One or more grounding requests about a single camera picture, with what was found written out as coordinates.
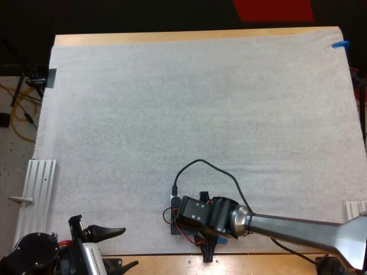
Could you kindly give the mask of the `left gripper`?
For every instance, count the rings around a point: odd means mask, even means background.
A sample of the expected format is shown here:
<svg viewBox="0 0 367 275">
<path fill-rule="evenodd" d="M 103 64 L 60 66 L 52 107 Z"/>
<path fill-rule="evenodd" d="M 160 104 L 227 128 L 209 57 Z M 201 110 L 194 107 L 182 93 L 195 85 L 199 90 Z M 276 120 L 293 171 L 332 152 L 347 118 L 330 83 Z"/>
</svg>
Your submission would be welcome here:
<svg viewBox="0 0 367 275">
<path fill-rule="evenodd" d="M 76 215 L 69 219 L 71 229 L 71 244 L 60 248 L 58 264 L 59 274 L 88 274 L 87 263 L 84 258 L 83 243 L 87 241 L 104 241 L 122 235 L 126 228 L 110 228 L 90 225 L 84 229 L 81 221 L 82 215 Z M 139 264 L 133 261 L 123 265 L 121 259 L 104 258 L 103 264 L 107 275 L 123 275 Z"/>
</svg>

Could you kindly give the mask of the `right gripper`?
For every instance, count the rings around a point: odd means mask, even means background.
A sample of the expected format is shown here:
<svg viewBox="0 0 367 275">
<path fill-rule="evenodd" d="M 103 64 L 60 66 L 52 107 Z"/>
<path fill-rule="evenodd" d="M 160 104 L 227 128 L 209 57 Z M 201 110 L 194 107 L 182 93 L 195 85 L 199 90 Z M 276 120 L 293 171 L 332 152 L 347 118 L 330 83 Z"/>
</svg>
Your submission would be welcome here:
<svg viewBox="0 0 367 275">
<path fill-rule="evenodd" d="M 182 229 L 195 231 L 194 243 L 199 247 L 203 262 L 213 262 L 213 255 L 217 245 L 217 236 L 200 230 L 213 230 L 210 224 L 214 203 L 207 191 L 200 192 L 200 200 L 183 196 L 175 223 Z"/>
</svg>

